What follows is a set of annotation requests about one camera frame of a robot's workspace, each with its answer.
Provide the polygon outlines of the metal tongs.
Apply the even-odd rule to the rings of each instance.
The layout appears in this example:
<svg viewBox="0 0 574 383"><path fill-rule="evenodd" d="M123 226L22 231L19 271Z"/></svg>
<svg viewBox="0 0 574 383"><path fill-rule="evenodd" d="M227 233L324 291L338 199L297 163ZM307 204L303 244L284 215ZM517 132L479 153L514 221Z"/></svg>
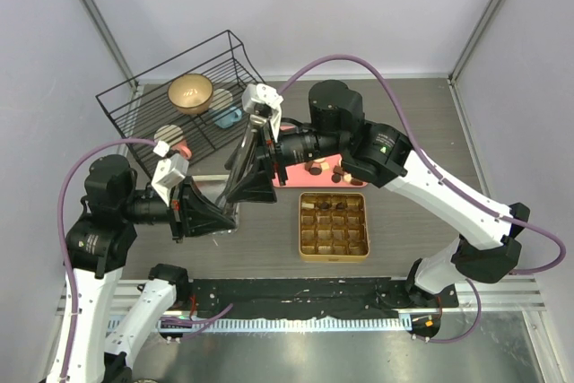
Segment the metal tongs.
<svg viewBox="0 0 574 383"><path fill-rule="evenodd" d="M266 123L267 119L259 115L249 116L245 134L235 152L235 158L233 159L225 188L216 200L216 204L220 209L225 210L231 190L238 184L248 169L257 146L259 133Z"/></svg>

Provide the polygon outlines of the pink tray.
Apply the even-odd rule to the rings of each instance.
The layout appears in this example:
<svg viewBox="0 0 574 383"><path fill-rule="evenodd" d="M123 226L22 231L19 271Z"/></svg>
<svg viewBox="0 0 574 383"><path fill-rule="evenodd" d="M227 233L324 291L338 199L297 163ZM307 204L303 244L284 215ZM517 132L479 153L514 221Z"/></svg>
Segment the pink tray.
<svg viewBox="0 0 574 383"><path fill-rule="evenodd" d="M344 173L340 155L332 155L315 161L303 162L286 169L287 180L282 186L277 178L273 179L275 187L282 188L360 188L366 183Z"/></svg>

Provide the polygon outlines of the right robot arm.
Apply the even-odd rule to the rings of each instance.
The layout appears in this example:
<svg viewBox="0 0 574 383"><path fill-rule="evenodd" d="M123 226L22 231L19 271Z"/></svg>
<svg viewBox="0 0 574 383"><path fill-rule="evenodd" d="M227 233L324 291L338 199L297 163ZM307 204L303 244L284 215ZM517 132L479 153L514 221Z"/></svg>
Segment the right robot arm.
<svg viewBox="0 0 574 383"><path fill-rule="evenodd" d="M353 178L404 196L458 232L448 247L413 263L405 296L428 305L447 286L470 279L496 283L517 266L517 241L530 210L521 203L494 204L416 151L413 139L396 128L365 118L362 96L337 80L309 91L310 121L281 130L282 97L267 84L250 84L241 96L249 125L228 159L227 203L275 203L274 183L287 168L339 155Z"/></svg>

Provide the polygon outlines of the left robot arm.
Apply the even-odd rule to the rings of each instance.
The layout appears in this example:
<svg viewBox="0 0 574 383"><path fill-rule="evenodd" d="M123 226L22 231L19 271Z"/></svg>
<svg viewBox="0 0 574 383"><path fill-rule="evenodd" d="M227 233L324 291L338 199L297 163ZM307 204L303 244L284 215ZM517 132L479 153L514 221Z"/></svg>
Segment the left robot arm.
<svg viewBox="0 0 574 383"><path fill-rule="evenodd" d="M139 190L126 157L112 154L91 164L83 212L64 239L65 314L48 382L127 382L162 315L190 302L187 270L158 264L135 305L115 329L107 329L136 225L166 224L174 239L236 228L231 212L207 199L186 171L187 160L175 154Z"/></svg>

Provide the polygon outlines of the gold chocolate box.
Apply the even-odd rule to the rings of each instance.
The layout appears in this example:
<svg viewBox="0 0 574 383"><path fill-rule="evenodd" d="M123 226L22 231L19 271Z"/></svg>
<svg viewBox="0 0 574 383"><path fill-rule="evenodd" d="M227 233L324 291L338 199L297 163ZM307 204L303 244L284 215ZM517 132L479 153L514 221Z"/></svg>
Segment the gold chocolate box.
<svg viewBox="0 0 574 383"><path fill-rule="evenodd" d="M365 198L360 193L303 193L299 253L314 263L360 263L370 254Z"/></svg>

